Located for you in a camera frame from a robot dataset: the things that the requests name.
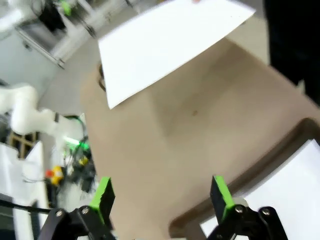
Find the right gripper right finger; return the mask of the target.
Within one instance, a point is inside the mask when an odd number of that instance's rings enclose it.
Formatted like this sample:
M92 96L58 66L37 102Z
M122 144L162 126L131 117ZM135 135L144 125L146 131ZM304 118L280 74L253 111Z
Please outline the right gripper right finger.
M210 199L218 225L209 234L210 240L234 240L237 236L249 240L287 240L287 234L276 210L263 206L258 211L236 204L224 178L214 175Z

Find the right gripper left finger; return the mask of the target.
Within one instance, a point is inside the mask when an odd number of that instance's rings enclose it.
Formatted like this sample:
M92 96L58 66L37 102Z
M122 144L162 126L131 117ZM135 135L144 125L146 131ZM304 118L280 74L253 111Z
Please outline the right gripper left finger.
M52 209L38 238L40 240L114 240L110 219L115 193L110 177L102 177L89 205L67 212L63 208Z

